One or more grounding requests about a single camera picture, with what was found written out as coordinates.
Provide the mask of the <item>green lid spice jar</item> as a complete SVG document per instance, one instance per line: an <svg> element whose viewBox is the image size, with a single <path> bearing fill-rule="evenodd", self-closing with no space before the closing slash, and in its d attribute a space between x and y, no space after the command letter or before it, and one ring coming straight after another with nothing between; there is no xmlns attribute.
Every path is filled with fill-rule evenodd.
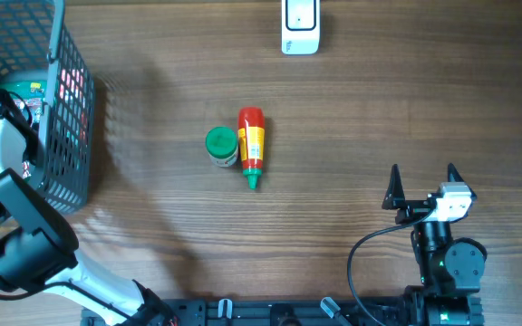
<svg viewBox="0 0 522 326"><path fill-rule="evenodd" d="M215 166L222 168L233 166L238 157L236 133L224 126L211 129L206 136L206 150Z"/></svg>

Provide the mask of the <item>green 3M gloves packet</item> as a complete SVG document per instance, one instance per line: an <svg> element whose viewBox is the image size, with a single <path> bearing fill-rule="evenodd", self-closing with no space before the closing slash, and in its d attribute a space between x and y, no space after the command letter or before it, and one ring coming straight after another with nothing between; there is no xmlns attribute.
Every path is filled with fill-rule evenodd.
<svg viewBox="0 0 522 326"><path fill-rule="evenodd" d="M32 128L36 128L43 115L45 81L14 81L3 83L0 88L10 93Z"/></svg>

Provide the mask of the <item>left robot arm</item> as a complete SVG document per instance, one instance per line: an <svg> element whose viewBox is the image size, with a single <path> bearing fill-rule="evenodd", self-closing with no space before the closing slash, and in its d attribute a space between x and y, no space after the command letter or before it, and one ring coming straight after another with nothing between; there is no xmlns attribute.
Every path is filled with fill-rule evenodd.
<svg viewBox="0 0 522 326"><path fill-rule="evenodd" d="M176 325L152 290L87 256L66 219L22 177L38 152L32 117L0 89L0 301L39 293L62 296L107 325Z"/></svg>

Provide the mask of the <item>red sauce bottle green cap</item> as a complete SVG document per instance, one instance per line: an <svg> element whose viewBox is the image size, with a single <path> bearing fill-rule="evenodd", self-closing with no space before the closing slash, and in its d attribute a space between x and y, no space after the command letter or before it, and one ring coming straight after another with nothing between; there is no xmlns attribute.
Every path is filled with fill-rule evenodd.
<svg viewBox="0 0 522 326"><path fill-rule="evenodd" d="M237 120L237 139L243 175L255 190L263 174L265 115L258 107L242 108Z"/></svg>

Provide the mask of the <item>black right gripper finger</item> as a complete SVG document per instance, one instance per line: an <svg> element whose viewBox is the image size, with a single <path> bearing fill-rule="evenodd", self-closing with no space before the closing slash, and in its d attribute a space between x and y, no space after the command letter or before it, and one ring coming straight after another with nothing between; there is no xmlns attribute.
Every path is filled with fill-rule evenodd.
<svg viewBox="0 0 522 326"><path fill-rule="evenodd" d="M476 193L472 190L472 188L462 178L462 176L460 175L460 173L458 172L458 170L456 169L456 167L455 167L455 165L453 163L449 163L448 164L448 167L447 167L447 179L448 179L449 182L464 183L467 186L467 188L469 189L470 197L472 199L476 199L477 198Z"/></svg>
<svg viewBox="0 0 522 326"><path fill-rule="evenodd" d="M391 176L384 199L382 201L382 209L397 210L406 207L406 199L401 182L401 174L399 166L394 164L391 167Z"/></svg>

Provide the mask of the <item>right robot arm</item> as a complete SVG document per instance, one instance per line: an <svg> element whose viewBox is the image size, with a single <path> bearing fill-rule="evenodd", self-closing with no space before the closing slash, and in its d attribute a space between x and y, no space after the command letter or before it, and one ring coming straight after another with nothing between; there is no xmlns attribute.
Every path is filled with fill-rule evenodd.
<svg viewBox="0 0 522 326"><path fill-rule="evenodd" d="M420 269L420 286L409 286L404 300L410 325L478 326L485 323L480 280L488 252L468 237L452 237L451 225L466 218L475 192L453 164L447 180L425 199L405 197L397 165L391 167L382 208L395 210L395 223L412 228L411 245Z"/></svg>

